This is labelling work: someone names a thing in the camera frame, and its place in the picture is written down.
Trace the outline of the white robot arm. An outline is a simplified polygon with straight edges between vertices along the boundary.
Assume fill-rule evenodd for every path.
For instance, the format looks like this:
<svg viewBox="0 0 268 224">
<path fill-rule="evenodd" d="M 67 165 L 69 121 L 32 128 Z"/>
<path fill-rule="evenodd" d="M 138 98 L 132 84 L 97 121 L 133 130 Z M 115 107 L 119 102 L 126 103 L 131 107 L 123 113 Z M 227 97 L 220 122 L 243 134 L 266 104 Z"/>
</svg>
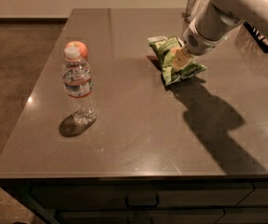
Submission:
<svg viewBox="0 0 268 224">
<path fill-rule="evenodd" d="M 268 0 L 208 0 L 184 32 L 183 47 L 175 50 L 173 67 L 180 70 L 206 54 L 244 21 L 268 39 Z"/>
</svg>

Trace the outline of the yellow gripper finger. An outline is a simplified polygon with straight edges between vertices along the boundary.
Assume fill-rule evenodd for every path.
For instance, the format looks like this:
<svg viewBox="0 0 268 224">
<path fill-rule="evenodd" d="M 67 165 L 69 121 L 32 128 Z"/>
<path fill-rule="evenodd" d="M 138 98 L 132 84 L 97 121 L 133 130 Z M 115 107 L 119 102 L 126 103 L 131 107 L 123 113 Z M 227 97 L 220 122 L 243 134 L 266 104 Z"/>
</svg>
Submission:
<svg viewBox="0 0 268 224">
<path fill-rule="evenodd" d="M 186 47 L 172 49 L 174 60 L 172 66 L 176 71 L 183 69 L 192 59 L 193 55 Z"/>
</svg>

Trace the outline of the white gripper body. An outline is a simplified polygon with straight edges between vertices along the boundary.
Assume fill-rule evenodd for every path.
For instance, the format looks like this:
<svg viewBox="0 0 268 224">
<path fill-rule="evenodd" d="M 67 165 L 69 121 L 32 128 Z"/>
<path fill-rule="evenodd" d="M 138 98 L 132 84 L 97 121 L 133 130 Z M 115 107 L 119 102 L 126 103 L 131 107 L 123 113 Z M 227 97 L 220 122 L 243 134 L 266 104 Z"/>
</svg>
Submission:
<svg viewBox="0 0 268 224">
<path fill-rule="evenodd" d="M 217 19 L 195 18 L 183 34 L 188 51 L 201 56 L 213 49 L 222 38 L 222 22 Z"/>
</svg>

